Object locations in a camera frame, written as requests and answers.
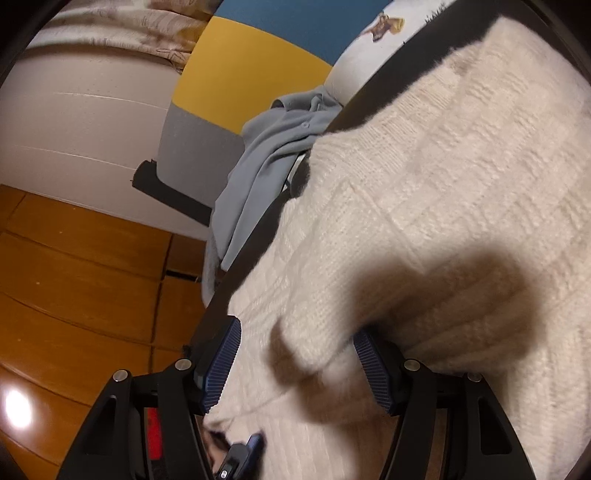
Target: white knit sweater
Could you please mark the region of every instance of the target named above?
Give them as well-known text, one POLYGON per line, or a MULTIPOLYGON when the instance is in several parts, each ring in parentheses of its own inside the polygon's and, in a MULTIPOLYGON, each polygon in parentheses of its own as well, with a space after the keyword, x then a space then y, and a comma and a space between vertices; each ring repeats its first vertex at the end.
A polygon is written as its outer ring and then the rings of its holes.
POLYGON ((350 338, 381 319, 407 357, 484 373, 537 479, 564 479, 591 438, 590 160, 591 88, 506 19, 318 140, 232 297, 242 344, 206 423, 262 429, 263 480, 377 479, 395 420, 350 338))

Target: black bracket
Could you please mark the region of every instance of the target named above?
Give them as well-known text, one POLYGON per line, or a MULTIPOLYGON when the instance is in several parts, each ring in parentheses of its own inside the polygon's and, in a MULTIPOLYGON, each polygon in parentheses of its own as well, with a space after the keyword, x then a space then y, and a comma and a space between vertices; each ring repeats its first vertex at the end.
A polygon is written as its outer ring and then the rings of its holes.
POLYGON ((57 476, 58 480, 151 480, 147 408, 160 417, 163 460, 169 480, 214 480, 196 416, 222 393, 238 351, 241 326, 226 317, 189 358, 161 373, 133 377, 119 370, 98 396, 57 476))
POLYGON ((434 374, 370 329, 357 333, 353 342, 376 402, 401 416, 380 480, 424 480, 438 408, 447 410, 440 480, 535 480, 482 375, 434 374))

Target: metal bolt head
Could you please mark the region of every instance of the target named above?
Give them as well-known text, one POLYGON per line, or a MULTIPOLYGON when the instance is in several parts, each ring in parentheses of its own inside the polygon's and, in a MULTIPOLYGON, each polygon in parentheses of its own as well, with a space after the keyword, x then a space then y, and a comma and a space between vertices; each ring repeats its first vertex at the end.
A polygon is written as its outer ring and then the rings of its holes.
POLYGON ((177 370, 180 370, 181 372, 183 370, 188 370, 189 368, 191 368, 191 360, 189 360, 188 358, 181 358, 180 360, 176 361, 174 367, 177 370))
POLYGON ((113 374, 113 380, 115 380, 116 382, 122 382, 127 378, 127 375, 127 370, 117 370, 113 374))
POLYGON ((482 380, 482 375, 481 374, 468 374, 468 380, 470 380, 471 382, 474 382, 474 383, 478 383, 480 380, 482 380))
POLYGON ((416 360, 409 359, 404 362, 404 368, 406 368, 407 370, 409 370, 411 372, 416 372, 417 370, 419 370, 421 368, 421 364, 419 362, 417 362, 416 360))

